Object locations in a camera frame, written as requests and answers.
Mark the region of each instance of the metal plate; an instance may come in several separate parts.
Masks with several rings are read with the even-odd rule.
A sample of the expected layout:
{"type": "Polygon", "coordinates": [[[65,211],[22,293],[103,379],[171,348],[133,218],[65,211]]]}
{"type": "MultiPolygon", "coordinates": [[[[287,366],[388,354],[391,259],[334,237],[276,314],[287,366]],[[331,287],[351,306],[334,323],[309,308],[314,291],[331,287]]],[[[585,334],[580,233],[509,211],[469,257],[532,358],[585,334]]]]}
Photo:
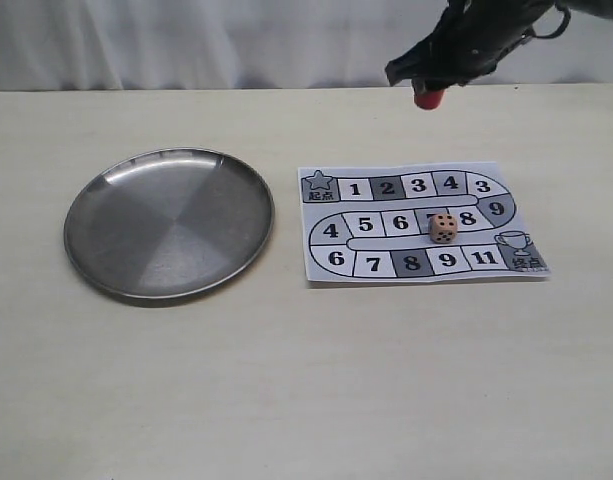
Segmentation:
{"type": "Polygon", "coordinates": [[[77,271],[132,299],[176,299],[242,272],[263,250],[274,206],[264,180],[240,160],[180,148],[125,160],[97,176],[66,217],[77,271]]]}

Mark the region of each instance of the plate rim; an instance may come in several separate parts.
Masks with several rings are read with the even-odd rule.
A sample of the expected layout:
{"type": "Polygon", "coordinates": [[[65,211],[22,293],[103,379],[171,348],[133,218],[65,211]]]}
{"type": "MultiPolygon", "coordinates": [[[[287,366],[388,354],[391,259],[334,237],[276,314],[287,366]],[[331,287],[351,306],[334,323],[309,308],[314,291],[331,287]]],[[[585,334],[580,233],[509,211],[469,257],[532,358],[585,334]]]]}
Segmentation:
{"type": "Polygon", "coordinates": [[[66,256],[68,257],[68,260],[69,260],[71,266],[75,269],[75,271],[77,271],[77,273],[79,275],[81,275],[92,286],[94,286],[95,288],[97,288],[97,289],[99,289],[99,290],[101,290],[103,292],[106,292],[106,293],[108,293],[110,295],[114,295],[114,296],[117,296],[117,297],[121,297],[121,298],[125,298],[125,299],[130,299],[130,300],[142,300],[142,301],[180,300],[180,299],[184,299],[184,298],[187,298],[187,297],[192,297],[192,296],[195,296],[195,295],[198,295],[198,294],[201,294],[201,293],[206,293],[206,292],[209,292],[211,290],[214,290],[217,287],[219,287],[219,286],[229,282],[230,280],[234,279],[235,277],[239,276],[245,270],[247,270],[261,256],[261,254],[266,250],[266,247],[267,247],[267,245],[269,243],[270,237],[271,237],[271,235],[273,233],[273,230],[274,230],[274,227],[275,227],[275,220],[276,220],[275,216],[276,216],[275,200],[273,198],[273,194],[272,194],[272,191],[270,189],[270,186],[268,185],[268,183],[266,182],[264,177],[257,171],[257,169],[253,168],[250,164],[244,162],[243,160],[241,160],[240,158],[238,158],[238,157],[236,157],[234,155],[231,155],[231,154],[228,154],[228,153],[224,153],[224,152],[219,151],[219,150],[213,150],[213,149],[210,149],[210,148],[204,148],[204,147],[166,147],[166,148],[161,148],[161,149],[149,150],[147,152],[143,152],[143,153],[140,153],[140,154],[137,154],[137,155],[133,155],[131,157],[127,157],[127,158],[125,158],[123,160],[120,160],[120,161],[116,162],[115,164],[111,165],[110,167],[104,169],[103,171],[101,171],[97,175],[95,175],[88,183],[86,183],[86,185],[84,185],[84,187],[81,188],[79,193],[75,196],[75,198],[71,202],[70,207],[68,208],[68,212],[66,213],[66,216],[65,216],[64,222],[63,222],[63,227],[62,227],[62,242],[63,242],[64,249],[66,251],[66,256]],[[119,167],[120,165],[123,165],[125,163],[129,163],[131,161],[138,160],[140,158],[144,158],[144,157],[147,157],[147,156],[162,154],[162,153],[165,153],[165,152],[175,152],[175,151],[189,151],[189,152],[208,153],[208,154],[212,154],[212,155],[217,155],[218,157],[221,157],[222,160],[224,158],[228,158],[229,160],[238,163],[239,165],[243,166],[245,169],[249,170],[252,173],[252,175],[262,185],[263,190],[265,192],[265,195],[266,195],[266,197],[268,199],[268,203],[269,203],[268,222],[267,222],[267,225],[265,227],[266,232],[265,232],[264,237],[262,238],[261,242],[258,244],[258,246],[255,249],[255,251],[246,259],[246,261],[242,262],[236,269],[234,269],[228,275],[225,275],[225,276],[221,277],[219,280],[216,280],[216,281],[213,281],[213,282],[211,282],[209,284],[206,284],[203,287],[194,288],[192,290],[185,290],[185,291],[179,292],[179,293],[165,294],[165,295],[135,294],[135,293],[129,293],[129,292],[125,292],[125,291],[119,290],[117,288],[111,287],[109,285],[104,284],[103,282],[100,282],[100,281],[96,280],[95,278],[90,276],[84,269],[82,269],[81,266],[75,261],[75,258],[74,258],[73,252],[72,252],[72,247],[70,246],[70,244],[68,242],[69,225],[71,224],[72,217],[73,217],[73,211],[74,211],[76,205],[81,201],[82,197],[86,194],[86,192],[88,192],[88,190],[90,189],[91,185],[93,185],[99,178],[105,176],[111,170],[119,167]]]}

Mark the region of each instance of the white table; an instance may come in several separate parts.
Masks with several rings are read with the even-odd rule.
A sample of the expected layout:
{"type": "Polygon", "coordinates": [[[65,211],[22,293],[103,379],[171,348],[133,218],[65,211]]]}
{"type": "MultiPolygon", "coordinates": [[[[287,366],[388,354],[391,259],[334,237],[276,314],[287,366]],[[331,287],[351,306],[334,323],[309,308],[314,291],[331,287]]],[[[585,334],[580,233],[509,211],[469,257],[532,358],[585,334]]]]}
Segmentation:
{"type": "Polygon", "coordinates": [[[613,480],[613,86],[0,94],[0,480],[613,480]],[[71,270],[98,172],[170,146],[268,181],[265,255],[140,309],[71,270]],[[547,282],[311,289],[296,169],[499,162],[547,282]]]}

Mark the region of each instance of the white curtain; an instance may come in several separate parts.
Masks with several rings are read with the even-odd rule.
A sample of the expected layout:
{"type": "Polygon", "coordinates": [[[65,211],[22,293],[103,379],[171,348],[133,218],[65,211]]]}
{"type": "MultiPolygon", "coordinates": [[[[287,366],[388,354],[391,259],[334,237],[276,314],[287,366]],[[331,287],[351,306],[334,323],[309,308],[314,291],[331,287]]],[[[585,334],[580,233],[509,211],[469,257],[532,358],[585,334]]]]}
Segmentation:
{"type": "MultiPolygon", "coordinates": [[[[0,0],[0,90],[386,85],[444,0],[0,0]]],[[[559,21],[555,12],[538,24],[559,21]]],[[[613,23],[575,14],[480,83],[613,82],[613,23]]]]}

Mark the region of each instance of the dice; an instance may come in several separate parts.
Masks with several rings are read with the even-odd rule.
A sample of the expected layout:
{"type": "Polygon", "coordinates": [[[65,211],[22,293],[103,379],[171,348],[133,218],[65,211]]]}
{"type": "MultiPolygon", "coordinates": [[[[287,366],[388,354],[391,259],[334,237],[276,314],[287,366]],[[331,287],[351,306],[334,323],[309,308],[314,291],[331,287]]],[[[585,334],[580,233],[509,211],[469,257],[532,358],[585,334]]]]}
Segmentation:
{"type": "Polygon", "coordinates": [[[428,234],[435,243],[450,243],[457,237],[457,220],[447,213],[433,215],[428,221],[428,234]]]}

